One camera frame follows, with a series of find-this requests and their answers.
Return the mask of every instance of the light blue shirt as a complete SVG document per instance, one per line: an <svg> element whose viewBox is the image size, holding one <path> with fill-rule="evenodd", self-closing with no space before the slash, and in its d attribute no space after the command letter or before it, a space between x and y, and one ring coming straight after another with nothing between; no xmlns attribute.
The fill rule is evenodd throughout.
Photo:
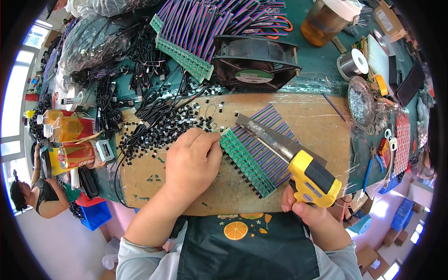
<svg viewBox="0 0 448 280"><path fill-rule="evenodd" d="M168 252L136 245L122 237L118 252L116 280L176 280L177 266L187 231L187 222L177 238L170 240ZM336 251L316 249L320 280L361 280L355 255L356 243Z"/></svg>

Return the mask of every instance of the green work surface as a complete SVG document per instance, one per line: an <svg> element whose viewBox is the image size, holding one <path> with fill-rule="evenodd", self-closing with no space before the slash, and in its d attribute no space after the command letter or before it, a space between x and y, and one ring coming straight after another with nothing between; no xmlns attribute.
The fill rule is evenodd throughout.
<svg viewBox="0 0 448 280"><path fill-rule="evenodd" d="M291 21L293 25L293 30L289 32L289 37L283 38L280 37L278 41L286 42L286 43L294 43L299 46L299 50L297 52L298 64L303 68L299 77L294 77L289 83L287 83L280 91L284 93L302 93L302 94L322 94L325 92L328 95L346 97L348 83L341 77L339 71L337 70L336 60L341 55L336 46L329 42L323 47L315 47L311 43L309 43L302 35L300 31L300 25L302 21L305 19L305 16L309 12L313 5L311 0L308 1L295 1L295 0L286 0L286 9L281 9L281 12L287 13L287 19ZM358 36L353 37L345 32L340 32L337 37L342 42L347 50L351 49L351 45L361 39L364 35L367 35L373 29L377 29L382 33L380 27L375 21L375 18L372 17L373 13L361 13L360 23L366 24L366 26L357 26L356 29L359 33ZM405 46L398 41L397 45L399 46L401 53L403 55L404 61L397 60L397 67L403 73L403 79L408 75L413 61L408 54ZM170 71L173 71L177 67L177 63L173 60L168 62L170 67ZM123 99L124 97L131 97L134 100L137 100L137 96L133 90L129 90L129 79L131 75L125 75L118 79L117 82L117 90L118 90L118 99ZM178 68L168 79L167 82L171 82L170 90L172 93L177 91L177 87L180 83L180 79L182 77L182 73ZM158 78L153 78L151 83L159 82ZM414 135L417 135L416 131L416 120L417 116L417 100L418 95L416 95L409 105L406 107L409 110L409 122L411 124L411 148L409 152L409 157L413 157L412 153L412 141L414 139ZM356 149L356 162L351 162L350 165L353 168L349 174L348 178L348 186L349 189L346 190L346 194L355 192L357 190L362 189L362 184L364 182L364 176L366 173L366 168L370 159L370 151L369 148L372 144L375 147L378 147L381 138L383 137L384 130L381 131L380 135L368 135L365 131L359 130L357 127L352 126L351 129L351 138L353 139L354 146ZM94 171L94 180L98 183L100 196L105 199L118 201L115 195L115 191L113 189L113 174L110 174L111 170L106 167L100 168L99 170ZM377 161L374 161L372 164L372 170L370 173L370 178L367 185L371 185L376 183L382 179L384 179L385 173L382 174L380 171L380 167ZM117 190L119 191L120 197L122 197L121 191L121 180L119 180L119 175L117 176Z"/></svg>

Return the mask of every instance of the solder wire spool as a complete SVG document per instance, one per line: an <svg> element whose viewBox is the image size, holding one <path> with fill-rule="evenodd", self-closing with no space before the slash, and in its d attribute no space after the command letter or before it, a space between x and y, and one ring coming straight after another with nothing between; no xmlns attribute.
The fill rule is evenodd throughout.
<svg viewBox="0 0 448 280"><path fill-rule="evenodd" d="M346 81L353 77L369 72L367 60L358 49L352 49L348 54L343 54L336 60L337 69Z"/></svg>

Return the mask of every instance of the woman in black tank top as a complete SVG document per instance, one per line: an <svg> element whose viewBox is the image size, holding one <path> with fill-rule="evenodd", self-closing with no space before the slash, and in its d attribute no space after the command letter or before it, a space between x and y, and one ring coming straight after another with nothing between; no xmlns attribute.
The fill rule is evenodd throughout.
<svg viewBox="0 0 448 280"><path fill-rule="evenodd" d="M32 188L25 182L16 180L11 185L11 199L17 211L25 210L28 205L32 206L36 212L44 218L50 219L65 211L69 207L69 202L64 191L57 184L55 178L39 178L40 161L39 145L34 151L34 172L31 179Z"/></svg>

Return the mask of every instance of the apron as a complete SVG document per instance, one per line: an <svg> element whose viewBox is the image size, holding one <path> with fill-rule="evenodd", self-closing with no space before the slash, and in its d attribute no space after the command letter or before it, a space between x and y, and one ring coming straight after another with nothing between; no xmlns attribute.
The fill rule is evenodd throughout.
<svg viewBox="0 0 448 280"><path fill-rule="evenodd" d="M172 237L185 221L177 280L319 277L316 251L305 233L308 228L292 212L181 216Z"/></svg>

